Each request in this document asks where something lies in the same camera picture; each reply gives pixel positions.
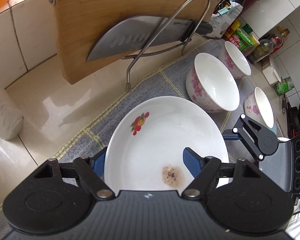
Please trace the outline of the white bowl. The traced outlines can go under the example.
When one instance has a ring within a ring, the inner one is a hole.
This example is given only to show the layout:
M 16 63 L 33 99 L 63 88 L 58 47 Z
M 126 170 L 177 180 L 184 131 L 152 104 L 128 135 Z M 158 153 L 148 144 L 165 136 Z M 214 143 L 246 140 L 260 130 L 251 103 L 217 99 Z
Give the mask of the white bowl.
M 215 56 L 199 53 L 189 70 L 186 91 L 195 104 L 209 113 L 232 112 L 239 107 L 239 89 L 226 66 Z
M 234 79 L 251 75 L 251 68 L 247 59 L 231 42 L 225 42 L 217 58 L 226 66 Z
M 245 115 L 276 134 L 276 122 L 271 104 L 264 91 L 256 87 L 244 102 Z

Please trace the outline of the white stained plate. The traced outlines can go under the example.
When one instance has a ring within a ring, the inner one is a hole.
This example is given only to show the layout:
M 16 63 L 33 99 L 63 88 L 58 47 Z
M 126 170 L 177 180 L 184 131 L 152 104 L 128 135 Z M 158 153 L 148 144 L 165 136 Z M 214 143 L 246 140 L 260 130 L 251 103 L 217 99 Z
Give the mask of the white stained plate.
M 182 193 L 193 181 L 183 163 L 189 147 L 201 157 L 229 162 L 225 141 L 212 118 L 196 104 L 175 96 L 149 99 L 121 120 L 108 144 L 105 183 L 121 190 Z

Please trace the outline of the green label jar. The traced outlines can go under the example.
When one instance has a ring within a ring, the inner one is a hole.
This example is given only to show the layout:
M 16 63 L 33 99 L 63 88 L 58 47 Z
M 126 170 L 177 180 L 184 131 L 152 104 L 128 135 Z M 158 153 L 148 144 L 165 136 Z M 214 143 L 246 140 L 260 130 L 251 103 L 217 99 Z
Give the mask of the green label jar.
M 281 96 L 283 94 L 286 94 L 287 92 L 291 91 L 294 88 L 294 83 L 292 78 L 286 77 L 282 81 L 278 82 L 275 84 L 275 92 L 277 93 L 278 96 Z

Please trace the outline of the white plastic box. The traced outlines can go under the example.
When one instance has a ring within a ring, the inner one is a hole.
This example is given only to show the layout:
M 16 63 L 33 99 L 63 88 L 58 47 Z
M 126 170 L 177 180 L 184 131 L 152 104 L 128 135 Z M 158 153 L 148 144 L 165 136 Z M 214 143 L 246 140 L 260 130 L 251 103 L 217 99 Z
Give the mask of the white plastic box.
M 272 57 L 269 57 L 262 62 L 262 74 L 270 86 L 274 86 L 281 82 L 281 76 L 277 72 L 276 63 Z

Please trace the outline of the grey blue checked towel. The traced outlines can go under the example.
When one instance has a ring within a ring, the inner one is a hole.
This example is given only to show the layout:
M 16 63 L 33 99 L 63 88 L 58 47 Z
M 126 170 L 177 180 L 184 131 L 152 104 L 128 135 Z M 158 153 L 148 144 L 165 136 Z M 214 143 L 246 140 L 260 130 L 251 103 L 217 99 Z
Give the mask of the grey blue checked towel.
M 217 56 L 222 43 L 200 38 L 184 55 L 179 49 L 134 66 L 131 91 L 126 91 L 128 61 L 114 62 L 78 83 L 61 74 L 54 56 L 7 88 L 8 98 L 22 111 L 23 127 L 10 140 L 0 139 L 0 239 L 11 228 L 2 213 L 6 196 L 49 158 L 62 163 L 91 157 L 106 147 L 122 118 L 138 104 L 156 96 L 187 99 L 185 79 L 198 53 Z

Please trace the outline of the green lidded paste tub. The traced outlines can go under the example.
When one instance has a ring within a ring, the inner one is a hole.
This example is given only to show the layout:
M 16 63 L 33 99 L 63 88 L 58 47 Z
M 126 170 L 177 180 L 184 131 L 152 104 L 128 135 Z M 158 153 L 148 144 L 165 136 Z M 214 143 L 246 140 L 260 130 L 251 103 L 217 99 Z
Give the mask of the green lidded paste tub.
M 241 52 L 249 49 L 254 45 L 250 35 L 241 27 L 238 27 L 228 38 L 228 41 L 234 44 Z

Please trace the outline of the red cap glass bottle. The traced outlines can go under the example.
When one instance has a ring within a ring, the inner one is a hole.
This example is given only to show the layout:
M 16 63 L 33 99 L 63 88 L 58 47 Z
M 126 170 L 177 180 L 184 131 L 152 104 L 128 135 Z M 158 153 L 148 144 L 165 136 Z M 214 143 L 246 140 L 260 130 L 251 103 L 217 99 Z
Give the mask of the red cap glass bottle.
M 277 38 L 262 39 L 260 44 L 248 55 L 247 59 L 251 64 L 255 64 L 266 56 L 271 54 L 274 46 L 277 44 Z

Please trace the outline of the right cling film roll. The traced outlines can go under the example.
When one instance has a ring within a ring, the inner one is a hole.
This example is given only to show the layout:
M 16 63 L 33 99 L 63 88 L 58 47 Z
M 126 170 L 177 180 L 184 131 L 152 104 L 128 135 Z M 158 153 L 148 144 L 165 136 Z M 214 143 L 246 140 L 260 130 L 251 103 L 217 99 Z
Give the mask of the right cling film roll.
M 0 138 L 14 139 L 23 127 L 23 114 L 0 86 Z

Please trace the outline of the small yellow lid jar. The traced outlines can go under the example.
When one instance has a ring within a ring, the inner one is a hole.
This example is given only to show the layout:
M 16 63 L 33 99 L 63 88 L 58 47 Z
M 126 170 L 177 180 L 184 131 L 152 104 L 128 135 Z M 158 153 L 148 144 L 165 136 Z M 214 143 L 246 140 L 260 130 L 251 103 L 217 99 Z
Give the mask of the small yellow lid jar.
M 250 35 L 250 39 L 253 43 L 253 46 L 255 46 L 255 47 L 259 46 L 260 42 L 259 42 L 258 38 L 256 37 L 256 35 L 254 34 L 254 32 L 252 31 L 249 35 Z

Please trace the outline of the yellow label oil bottle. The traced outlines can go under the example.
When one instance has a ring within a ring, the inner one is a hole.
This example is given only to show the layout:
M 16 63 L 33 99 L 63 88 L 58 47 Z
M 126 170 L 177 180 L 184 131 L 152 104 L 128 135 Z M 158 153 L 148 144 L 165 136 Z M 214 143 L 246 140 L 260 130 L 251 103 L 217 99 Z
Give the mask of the yellow label oil bottle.
M 273 39 L 276 41 L 276 44 L 273 47 L 272 54 L 276 53 L 286 42 L 290 31 L 288 28 L 282 29 L 280 26 L 276 27 L 273 31 Z

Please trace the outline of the white clipped food bag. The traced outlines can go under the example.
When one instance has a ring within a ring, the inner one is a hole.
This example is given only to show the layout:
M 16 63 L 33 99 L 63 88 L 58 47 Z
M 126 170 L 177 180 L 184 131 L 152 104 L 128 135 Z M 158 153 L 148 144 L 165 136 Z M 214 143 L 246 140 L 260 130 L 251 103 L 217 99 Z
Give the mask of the white clipped food bag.
M 236 2 L 231 2 L 229 7 L 223 8 L 216 14 L 213 14 L 209 21 L 209 24 L 212 27 L 212 32 L 205 36 L 208 38 L 221 38 L 242 10 L 242 5 Z

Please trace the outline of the steel santoku knife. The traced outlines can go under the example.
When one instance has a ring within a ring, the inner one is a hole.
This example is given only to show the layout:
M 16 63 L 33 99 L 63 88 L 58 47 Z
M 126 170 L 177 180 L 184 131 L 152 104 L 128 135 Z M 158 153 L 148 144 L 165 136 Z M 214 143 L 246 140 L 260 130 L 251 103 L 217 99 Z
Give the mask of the steel santoku knife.
M 158 16 L 134 16 L 116 24 L 106 31 L 90 51 L 87 61 L 141 50 L 158 27 Z

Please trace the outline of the bamboo cutting board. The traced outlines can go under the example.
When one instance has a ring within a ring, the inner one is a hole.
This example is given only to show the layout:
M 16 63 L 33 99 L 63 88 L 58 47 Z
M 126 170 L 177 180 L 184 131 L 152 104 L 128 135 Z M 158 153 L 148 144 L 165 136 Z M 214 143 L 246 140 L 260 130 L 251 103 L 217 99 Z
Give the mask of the bamboo cutting board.
M 63 77 L 75 84 L 126 54 L 87 61 L 95 43 L 113 26 L 133 16 L 170 17 L 187 0 L 56 0 L 53 6 Z M 194 0 L 178 18 L 208 21 L 217 0 Z

